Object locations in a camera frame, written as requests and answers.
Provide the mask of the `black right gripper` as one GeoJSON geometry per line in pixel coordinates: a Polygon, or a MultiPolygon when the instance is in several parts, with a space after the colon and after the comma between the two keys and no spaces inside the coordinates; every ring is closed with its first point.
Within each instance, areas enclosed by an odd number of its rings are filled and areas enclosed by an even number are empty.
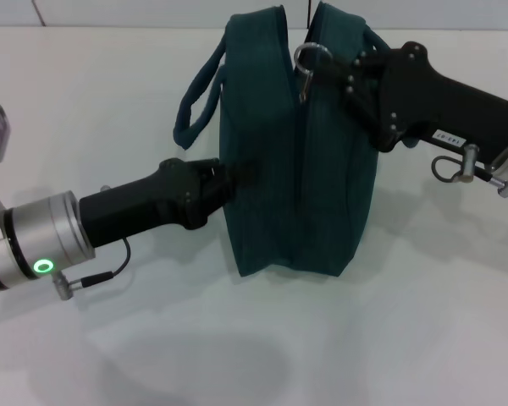
{"type": "Polygon", "coordinates": [[[404,140],[458,154],[475,145],[478,160],[491,163],[508,147],[508,101],[443,76],[417,42],[351,60],[319,53],[304,62],[300,68],[311,75],[308,92],[347,92],[348,108],[380,152],[404,140]]]}

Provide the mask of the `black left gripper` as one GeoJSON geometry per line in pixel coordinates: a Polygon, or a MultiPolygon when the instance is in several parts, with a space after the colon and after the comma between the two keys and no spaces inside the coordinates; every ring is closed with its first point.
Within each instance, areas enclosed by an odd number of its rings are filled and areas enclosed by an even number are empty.
{"type": "Polygon", "coordinates": [[[170,158],[145,178],[82,198],[80,222],[94,248],[162,225],[196,230],[259,175],[255,161],[170,158]]]}

